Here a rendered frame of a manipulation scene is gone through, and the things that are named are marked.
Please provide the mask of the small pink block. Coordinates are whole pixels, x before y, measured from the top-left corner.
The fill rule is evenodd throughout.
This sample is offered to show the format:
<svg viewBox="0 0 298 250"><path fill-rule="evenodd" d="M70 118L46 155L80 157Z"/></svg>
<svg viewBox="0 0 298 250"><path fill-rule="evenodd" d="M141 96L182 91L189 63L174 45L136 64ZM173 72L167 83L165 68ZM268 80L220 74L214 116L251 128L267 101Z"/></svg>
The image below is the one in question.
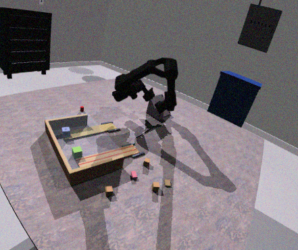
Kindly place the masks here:
<svg viewBox="0 0 298 250"><path fill-rule="evenodd" d="M131 174L132 174L132 179L133 179L133 180L137 178L137 176L136 176L136 172L132 172L132 171L131 171Z"/></svg>

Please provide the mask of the yellow strip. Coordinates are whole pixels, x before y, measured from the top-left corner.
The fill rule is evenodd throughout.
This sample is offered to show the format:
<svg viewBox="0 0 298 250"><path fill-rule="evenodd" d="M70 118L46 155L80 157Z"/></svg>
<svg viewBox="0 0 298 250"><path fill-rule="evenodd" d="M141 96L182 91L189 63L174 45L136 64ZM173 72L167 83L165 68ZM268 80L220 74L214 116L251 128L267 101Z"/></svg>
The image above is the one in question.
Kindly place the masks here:
<svg viewBox="0 0 298 250"><path fill-rule="evenodd" d="M104 132L108 132L108 130L117 129L112 123L102 124L102 125L100 125L100 127Z"/></svg>

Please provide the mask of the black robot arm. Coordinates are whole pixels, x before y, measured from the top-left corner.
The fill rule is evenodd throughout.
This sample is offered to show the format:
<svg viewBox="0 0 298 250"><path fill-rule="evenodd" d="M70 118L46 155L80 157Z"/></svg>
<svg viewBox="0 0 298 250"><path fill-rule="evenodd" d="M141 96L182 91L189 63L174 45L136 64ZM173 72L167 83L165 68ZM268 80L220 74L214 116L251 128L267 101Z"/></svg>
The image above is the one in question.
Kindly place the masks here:
<svg viewBox="0 0 298 250"><path fill-rule="evenodd" d="M164 71L156 68L156 66L160 64L164 65ZM174 111L175 106L177 106L174 90L175 80L178 77L178 69L176 60L172 58L161 57L157 60L149 60L128 74L116 76L114 86L116 91L112 92L112 96L114 96L116 101L121 101L127 98L127 96L136 99L139 89L134 82L149 74L155 74L161 78L165 78L168 84L168 92L164 92L165 99L163 101L158 101L155 104L158 112L161 114L165 110Z"/></svg>

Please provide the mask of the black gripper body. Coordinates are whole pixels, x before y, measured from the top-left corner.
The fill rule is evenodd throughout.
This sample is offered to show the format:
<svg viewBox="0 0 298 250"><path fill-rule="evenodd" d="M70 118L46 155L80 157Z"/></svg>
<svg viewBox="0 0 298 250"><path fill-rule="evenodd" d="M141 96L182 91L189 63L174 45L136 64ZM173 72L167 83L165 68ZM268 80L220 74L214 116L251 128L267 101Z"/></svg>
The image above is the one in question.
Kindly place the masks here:
<svg viewBox="0 0 298 250"><path fill-rule="evenodd" d="M138 93L143 91L144 95L143 98L146 101L149 101L150 99L152 99L155 96L155 93L153 91L148 91L145 88L145 85L143 84L143 82L141 81L141 79L137 80L136 82L134 82L137 86L138 86Z"/></svg>

